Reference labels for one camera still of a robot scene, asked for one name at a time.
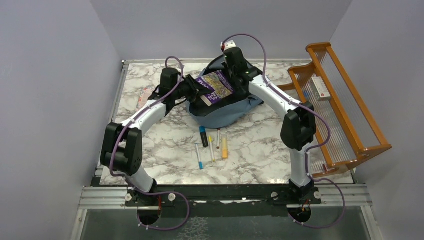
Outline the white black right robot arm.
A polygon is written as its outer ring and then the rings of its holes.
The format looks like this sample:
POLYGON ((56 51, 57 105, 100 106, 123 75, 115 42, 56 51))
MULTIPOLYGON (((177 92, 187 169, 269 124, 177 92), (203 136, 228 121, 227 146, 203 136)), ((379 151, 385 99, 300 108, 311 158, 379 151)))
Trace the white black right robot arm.
POLYGON ((300 204, 306 200, 314 184, 306 166, 306 150, 314 141, 316 120, 309 102, 301 103, 271 83, 263 71, 249 66, 239 47, 223 47, 224 67, 235 90, 257 96, 282 119, 280 137, 290 152, 291 176, 289 199, 300 204))

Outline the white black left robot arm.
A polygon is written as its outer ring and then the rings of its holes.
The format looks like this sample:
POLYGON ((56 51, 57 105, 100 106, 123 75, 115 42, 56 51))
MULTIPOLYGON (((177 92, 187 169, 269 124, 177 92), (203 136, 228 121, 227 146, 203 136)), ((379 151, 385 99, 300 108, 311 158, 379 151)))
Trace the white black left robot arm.
POLYGON ((122 177, 138 192, 144 205, 157 200, 156 181, 142 167, 143 136, 157 122, 166 117, 179 99, 193 102, 211 90, 198 83, 191 75, 166 67, 160 75, 160 83, 148 98, 144 107, 122 123, 111 122, 106 126, 101 165, 114 177, 122 177))

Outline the blue student backpack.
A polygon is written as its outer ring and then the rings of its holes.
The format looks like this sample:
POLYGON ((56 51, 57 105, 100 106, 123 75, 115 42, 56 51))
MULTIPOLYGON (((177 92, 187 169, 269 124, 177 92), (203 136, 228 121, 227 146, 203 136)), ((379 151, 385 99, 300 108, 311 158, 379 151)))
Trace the blue student backpack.
MULTIPOLYGON (((198 77, 217 70, 224 72, 224 61, 225 57, 223 55, 215 58, 198 77)), ((201 98, 198 98, 194 102, 189 102, 186 105, 186 109, 199 125, 209 129, 218 129, 233 124, 263 103, 262 99, 249 91, 235 91, 232 95, 212 106, 207 106, 201 98)))

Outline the purple activity book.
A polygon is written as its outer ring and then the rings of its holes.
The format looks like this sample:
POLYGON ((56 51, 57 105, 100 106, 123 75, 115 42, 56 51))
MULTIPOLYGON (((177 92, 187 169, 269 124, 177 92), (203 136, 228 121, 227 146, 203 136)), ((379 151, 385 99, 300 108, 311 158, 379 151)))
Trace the purple activity book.
POLYGON ((202 87, 210 90, 210 93, 206 93, 200 97, 208 107, 220 102, 235 92, 222 70, 200 76, 195 81, 202 87))

